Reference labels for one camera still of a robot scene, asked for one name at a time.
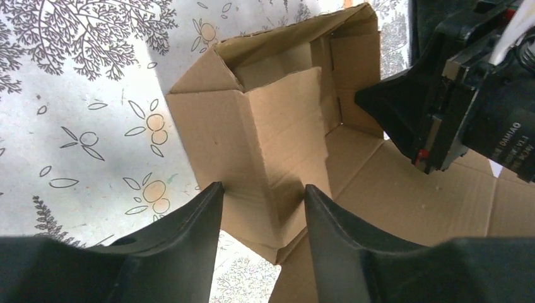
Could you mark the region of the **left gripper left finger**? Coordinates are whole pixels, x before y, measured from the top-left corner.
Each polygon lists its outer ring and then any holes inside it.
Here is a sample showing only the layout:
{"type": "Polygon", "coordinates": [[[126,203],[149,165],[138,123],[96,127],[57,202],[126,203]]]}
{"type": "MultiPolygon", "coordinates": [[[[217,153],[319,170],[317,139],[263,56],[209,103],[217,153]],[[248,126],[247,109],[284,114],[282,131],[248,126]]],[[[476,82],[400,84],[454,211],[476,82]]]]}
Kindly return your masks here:
{"type": "Polygon", "coordinates": [[[224,188],[108,246],[86,249],[47,237],[1,238],[2,302],[207,302],[224,188]]]}

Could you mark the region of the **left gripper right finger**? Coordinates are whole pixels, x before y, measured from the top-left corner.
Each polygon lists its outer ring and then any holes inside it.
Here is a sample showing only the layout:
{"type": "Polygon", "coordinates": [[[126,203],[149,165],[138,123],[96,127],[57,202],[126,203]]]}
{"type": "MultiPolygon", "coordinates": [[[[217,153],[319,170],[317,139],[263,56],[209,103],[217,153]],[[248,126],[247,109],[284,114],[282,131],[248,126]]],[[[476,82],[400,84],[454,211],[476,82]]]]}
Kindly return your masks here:
{"type": "Polygon", "coordinates": [[[305,186],[320,302],[533,302],[532,237],[460,237],[426,247],[305,186]]]}

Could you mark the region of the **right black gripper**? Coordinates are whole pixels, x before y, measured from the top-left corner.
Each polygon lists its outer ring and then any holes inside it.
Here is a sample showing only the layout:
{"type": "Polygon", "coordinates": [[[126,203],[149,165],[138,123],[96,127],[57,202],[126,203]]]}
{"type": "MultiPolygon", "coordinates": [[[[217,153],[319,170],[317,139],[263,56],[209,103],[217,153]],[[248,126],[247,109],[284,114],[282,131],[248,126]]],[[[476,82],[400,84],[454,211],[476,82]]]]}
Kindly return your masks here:
{"type": "Polygon", "coordinates": [[[472,150],[533,182],[534,2],[414,1],[413,16],[415,64],[355,104],[427,174],[472,150]]]}

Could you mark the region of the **brown cardboard box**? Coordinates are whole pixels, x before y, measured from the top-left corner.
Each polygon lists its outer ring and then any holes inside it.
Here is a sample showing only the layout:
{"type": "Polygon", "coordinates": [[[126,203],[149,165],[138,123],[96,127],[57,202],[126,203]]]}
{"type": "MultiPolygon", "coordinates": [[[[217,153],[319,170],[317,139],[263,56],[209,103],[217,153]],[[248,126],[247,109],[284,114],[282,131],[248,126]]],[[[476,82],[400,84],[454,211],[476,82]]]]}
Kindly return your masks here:
{"type": "Polygon", "coordinates": [[[419,244],[534,235],[534,186],[470,151],[417,172],[350,102],[380,78],[371,5],[213,44],[166,97],[200,188],[225,188],[222,229],[281,267],[268,302],[316,302],[304,187],[419,244]]]}

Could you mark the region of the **floral patterned table mat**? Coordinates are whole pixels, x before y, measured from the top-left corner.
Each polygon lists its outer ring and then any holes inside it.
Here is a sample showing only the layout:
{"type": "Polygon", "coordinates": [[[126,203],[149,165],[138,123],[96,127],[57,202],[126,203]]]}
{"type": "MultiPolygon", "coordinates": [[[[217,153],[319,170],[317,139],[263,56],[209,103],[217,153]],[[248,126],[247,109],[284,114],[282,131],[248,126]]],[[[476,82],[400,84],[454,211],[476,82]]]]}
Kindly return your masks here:
{"type": "MultiPolygon", "coordinates": [[[[354,1],[2,1],[1,235],[107,246],[199,186],[164,96],[213,44],[354,1]]],[[[224,231],[207,302],[268,302],[281,267],[224,231]]]]}

